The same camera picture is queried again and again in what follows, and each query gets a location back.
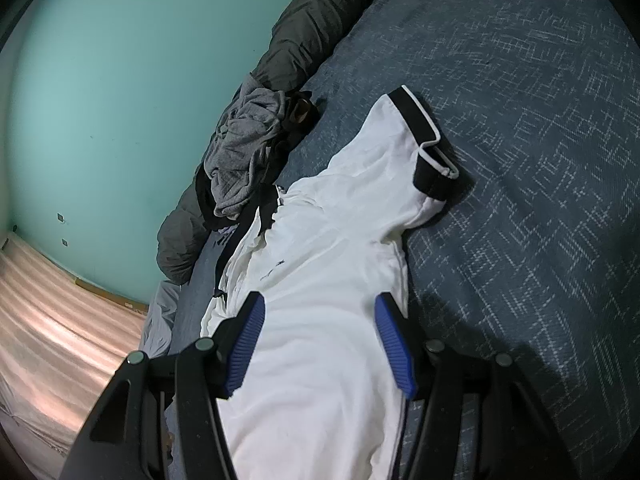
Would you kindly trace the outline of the white polo shirt black trim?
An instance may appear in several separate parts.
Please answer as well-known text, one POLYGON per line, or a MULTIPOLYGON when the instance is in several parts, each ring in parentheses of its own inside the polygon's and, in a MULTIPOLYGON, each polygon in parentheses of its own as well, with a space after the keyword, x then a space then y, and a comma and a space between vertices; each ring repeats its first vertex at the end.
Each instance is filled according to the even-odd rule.
POLYGON ((406 87, 381 96, 325 170, 254 217, 200 332, 251 292, 266 318, 241 387, 218 405, 241 479, 387 479, 406 402, 374 322, 378 295, 408 307, 402 236, 444 208, 457 168, 406 87))

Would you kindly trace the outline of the pink curtain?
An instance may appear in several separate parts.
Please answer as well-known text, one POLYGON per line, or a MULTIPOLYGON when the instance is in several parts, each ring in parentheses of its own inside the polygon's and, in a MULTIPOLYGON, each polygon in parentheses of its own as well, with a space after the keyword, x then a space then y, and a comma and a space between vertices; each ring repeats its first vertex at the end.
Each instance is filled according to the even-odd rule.
POLYGON ((15 234, 1 249, 1 422, 39 479, 55 479, 93 405, 137 348, 142 315, 76 285, 15 234))

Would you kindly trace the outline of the wooden window frame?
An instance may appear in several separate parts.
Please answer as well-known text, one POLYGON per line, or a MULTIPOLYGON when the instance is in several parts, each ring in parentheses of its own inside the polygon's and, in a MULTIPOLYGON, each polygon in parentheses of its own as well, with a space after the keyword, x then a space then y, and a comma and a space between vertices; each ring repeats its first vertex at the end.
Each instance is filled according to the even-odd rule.
POLYGON ((93 294, 94 296, 100 297, 107 301, 111 301, 113 304, 117 304, 119 307, 140 314, 147 314, 149 311, 149 306, 147 304, 142 304, 142 302, 137 302, 127 297, 114 294, 114 292, 109 292, 108 290, 86 282, 81 278, 74 278, 74 283, 76 286, 82 288, 86 292, 90 292, 90 294, 93 294))

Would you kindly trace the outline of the light grey pillow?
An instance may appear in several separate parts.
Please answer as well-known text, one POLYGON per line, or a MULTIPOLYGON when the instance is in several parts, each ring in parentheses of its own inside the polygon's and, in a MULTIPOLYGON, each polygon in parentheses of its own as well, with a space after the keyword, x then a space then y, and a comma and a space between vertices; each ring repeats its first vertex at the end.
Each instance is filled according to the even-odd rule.
POLYGON ((180 285, 161 281, 152 296, 139 344, 139 350, 150 359, 166 356, 169 351, 180 292, 180 285))

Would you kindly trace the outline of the black garment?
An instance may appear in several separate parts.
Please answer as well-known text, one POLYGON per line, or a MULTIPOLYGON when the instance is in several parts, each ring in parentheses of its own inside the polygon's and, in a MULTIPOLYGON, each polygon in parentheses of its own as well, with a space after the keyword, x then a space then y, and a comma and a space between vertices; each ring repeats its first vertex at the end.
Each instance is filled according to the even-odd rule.
MULTIPOLYGON (((318 117, 317 107, 311 102, 311 94, 309 92, 284 92, 288 97, 288 110, 285 112, 285 120, 282 132, 276 137, 276 140, 270 142, 270 157, 267 165, 265 177, 262 183, 254 192, 254 198, 262 188, 274 180, 279 172, 279 165, 285 156, 291 151, 293 144, 305 131, 308 130, 318 117)), ((237 222, 240 214, 246 208, 248 203, 243 207, 240 214, 232 219, 218 218, 213 214, 215 203, 213 197, 209 193, 209 180, 204 172, 203 165, 198 167, 195 177, 195 193, 198 198, 198 206, 204 217, 205 225, 212 231, 230 226, 237 222)))

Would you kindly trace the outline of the grey crumpled garment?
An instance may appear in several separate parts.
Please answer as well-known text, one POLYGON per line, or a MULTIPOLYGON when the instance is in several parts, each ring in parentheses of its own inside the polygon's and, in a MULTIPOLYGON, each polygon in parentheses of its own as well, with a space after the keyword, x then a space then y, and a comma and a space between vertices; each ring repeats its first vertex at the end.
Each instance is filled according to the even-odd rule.
POLYGON ((246 76, 220 116, 202 165, 218 218, 235 218, 265 177, 270 142, 282 132, 288 97, 246 76))

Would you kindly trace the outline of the dark grey rolled duvet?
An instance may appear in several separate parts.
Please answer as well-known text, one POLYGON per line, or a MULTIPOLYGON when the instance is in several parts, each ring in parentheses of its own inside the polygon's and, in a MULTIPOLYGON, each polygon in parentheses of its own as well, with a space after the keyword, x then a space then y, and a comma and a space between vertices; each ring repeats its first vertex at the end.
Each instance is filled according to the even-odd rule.
MULTIPOLYGON (((268 50, 248 75, 273 91, 306 92, 304 84, 372 2, 292 0, 273 26, 268 50)), ((157 233, 157 265, 164 277, 176 285, 190 281, 209 234, 214 232, 205 225, 195 193, 200 165, 201 162, 157 233)))

